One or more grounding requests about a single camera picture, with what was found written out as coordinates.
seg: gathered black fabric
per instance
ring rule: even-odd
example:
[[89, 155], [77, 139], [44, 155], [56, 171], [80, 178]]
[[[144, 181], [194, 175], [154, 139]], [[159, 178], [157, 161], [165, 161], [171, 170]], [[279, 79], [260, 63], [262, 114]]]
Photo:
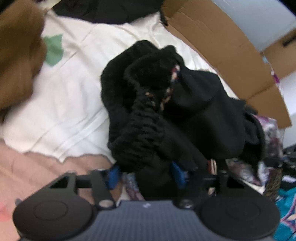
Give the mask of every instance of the gathered black fabric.
[[[61, 0], [53, 10], [57, 15], [92, 23], [123, 24], [161, 12], [162, 3], [163, 0]], [[163, 14], [161, 20], [166, 23]]]
[[[176, 65], [178, 80], [161, 110]], [[186, 68], [173, 46], [138, 41], [108, 63], [101, 82], [108, 147], [122, 171], [135, 172], [146, 199], [176, 196], [172, 161], [186, 171], [206, 169], [210, 158], [238, 157], [246, 143], [260, 146], [245, 103], [229, 98], [216, 74]]]

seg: metal screw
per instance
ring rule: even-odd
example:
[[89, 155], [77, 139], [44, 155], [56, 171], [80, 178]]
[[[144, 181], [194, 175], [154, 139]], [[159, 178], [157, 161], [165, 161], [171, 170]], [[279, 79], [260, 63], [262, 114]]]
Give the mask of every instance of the metal screw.
[[193, 207], [194, 204], [193, 204], [193, 201], [191, 201], [189, 199], [183, 199], [183, 200], [181, 200], [179, 205], [182, 208], [191, 208], [191, 207]]
[[99, 202], [100, 207], [110, 208], [113, 206], [113, 201], [110, 199], [105, 199]]

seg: peach cloth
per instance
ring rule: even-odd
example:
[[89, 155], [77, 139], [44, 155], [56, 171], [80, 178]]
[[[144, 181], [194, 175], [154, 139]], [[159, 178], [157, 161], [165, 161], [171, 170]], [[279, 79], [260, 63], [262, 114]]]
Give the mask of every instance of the peach cloth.
[[[75, 170], [84, 175], [93, 169], [108, 169], [112, 165], [104, 156], [85, 155], [69, 157], [61, 164], [55, 158], [41, 154], [21, 154], [7, 147], [0, 141], [0, 240], [16, 241], [19, 239], [12, 222], [15, 200], [24, 200], [59, 175]], [[79, 194], [92, 202], [89, 189], [79, 190]], [[122, 184], [111, 191], [115, 200], [122, 193]]]

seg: round black disc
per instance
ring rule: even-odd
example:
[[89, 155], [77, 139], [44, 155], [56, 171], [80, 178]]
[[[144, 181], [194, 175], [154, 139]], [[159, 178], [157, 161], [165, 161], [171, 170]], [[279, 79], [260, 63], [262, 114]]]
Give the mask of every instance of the round black disc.
[[60, 241], [86, 228], [92, 218], [91, 205], [74, 193], [49, 190], [20, 203], [13, 222], [22, 237], [33, 241]]
[[279, 211], [265, 197], [211, 197], [200, 208], [202, 222], [212, 231], [233, 240], [255, 240], [271, 235]]

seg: brown fabric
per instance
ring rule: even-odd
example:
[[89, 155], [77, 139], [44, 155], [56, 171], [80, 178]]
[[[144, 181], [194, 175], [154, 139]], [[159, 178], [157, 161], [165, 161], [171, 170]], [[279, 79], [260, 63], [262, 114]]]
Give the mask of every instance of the brown fabric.
[[15, 0], [0, 14], [0, 111], [31, 96], [46, 55], [43, 27], [32, 0]]

